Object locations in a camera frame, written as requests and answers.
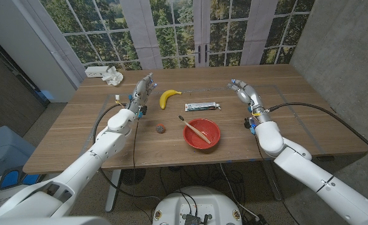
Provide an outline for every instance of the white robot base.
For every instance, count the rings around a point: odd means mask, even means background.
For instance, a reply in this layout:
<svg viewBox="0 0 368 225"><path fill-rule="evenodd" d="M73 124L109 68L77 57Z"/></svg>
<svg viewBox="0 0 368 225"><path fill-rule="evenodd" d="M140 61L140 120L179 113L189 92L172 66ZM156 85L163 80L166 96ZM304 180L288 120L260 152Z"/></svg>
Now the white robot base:
<svg viewBox="0 0 368 225"><path fill-rule="evenodd" d="M181 188L181 192L190 203L191 214L183 195L174 192L167 195L156 207L152 219L153 225L195 224L196 220L207 225L242 224L237 205L226 195L203 186L184 187ZM195 205L186 194L191 196L197 204Z"/></svg>

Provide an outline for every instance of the table leg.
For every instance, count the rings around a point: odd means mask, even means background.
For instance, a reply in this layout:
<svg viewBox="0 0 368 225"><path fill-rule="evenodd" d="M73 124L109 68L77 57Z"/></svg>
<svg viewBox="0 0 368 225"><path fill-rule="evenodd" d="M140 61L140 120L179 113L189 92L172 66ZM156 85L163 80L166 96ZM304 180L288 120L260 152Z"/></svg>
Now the table leg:
<svg viewBox="0 0 368 225"><path fill-rule="evenodd" d="M282 195L280 194L280 191L279 191L279 184L277 182L276 175L274 174L274 171L273 171L272 162L270 160L264 160L262 161L262 166L267 176L267 180L269 181L270 187L272 188L274 198L277 201L281 201Z"/></svg>
<svg viewBox="0 0 368 225"><path fill-rule="evenodd" d="M110 181L116 186L119 184L120 174L121 174L121 170L115 169L111 175ZM106 206L105 206L105 211L107 213L111 213L113 209L115 208L117 192L118 191L114 187L112 186L109 187L108 198L106 200Z"/></svg>

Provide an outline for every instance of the concrete wall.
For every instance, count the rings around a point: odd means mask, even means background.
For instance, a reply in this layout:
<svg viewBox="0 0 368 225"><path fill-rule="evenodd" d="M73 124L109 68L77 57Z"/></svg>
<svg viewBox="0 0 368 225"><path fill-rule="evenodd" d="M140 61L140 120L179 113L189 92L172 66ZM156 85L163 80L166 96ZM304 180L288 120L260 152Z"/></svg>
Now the concrete wall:
<svg viewBox="0 0 368 225"><path fill-rule="evenodd" d="M316 0L290 64L368 139L368 1Z"/></svg>
<svg viewBox="0 0 368 225"><path fill-rule="evenodd" d="M368 139L368 1L316 0L290 64ZM313 162L368 198L368 153ZM277 171L300 224L347 224L316 193Z"/></svg>
<svg viewBox="0 0 368 225"><path fill-rule="evenodd" d="M12 1L0 1L0 45L53 103L75 89Z"/></svg>

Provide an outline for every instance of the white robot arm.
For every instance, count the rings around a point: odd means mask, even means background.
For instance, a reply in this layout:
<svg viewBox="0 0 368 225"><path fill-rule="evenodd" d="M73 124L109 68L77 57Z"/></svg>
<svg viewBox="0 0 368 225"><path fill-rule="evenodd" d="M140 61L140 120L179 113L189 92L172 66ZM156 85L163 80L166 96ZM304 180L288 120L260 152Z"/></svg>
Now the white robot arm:
<svg viewBox="0 0 368 225"><path fill-rule="evenodd" d="M130 123L142 117L145 103L156 84L152 73L138 82L126 109L120 109L96 137L95 144L53 179L28 186L0 207L0 218L58 218L70 213L78 194L101 165L120 152Z"/></svg>
<svg viewBox="0 0 368 225"><path fill-rule="evenodd" d="M275 164L315 191L349 224L368 224L367 198L314 164L312 155L304 147L282 137L279 127L263 108L262 100L253 87L235 79L228 87L250 106L253 117L260 122L255 128L259 145L275 158Z"/></svg>

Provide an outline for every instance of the white wall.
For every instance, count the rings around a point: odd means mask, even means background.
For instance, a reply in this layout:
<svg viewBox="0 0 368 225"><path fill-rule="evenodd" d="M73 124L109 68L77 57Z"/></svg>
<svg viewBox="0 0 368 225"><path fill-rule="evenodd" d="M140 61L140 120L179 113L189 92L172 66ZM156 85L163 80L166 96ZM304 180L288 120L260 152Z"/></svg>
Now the white wall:
<svg viewBox="0 0 368 225"><path fill-rule="evenodd" d="M73 97L74 87L12 1L0 1L0 45L52 103Z"/></svg>

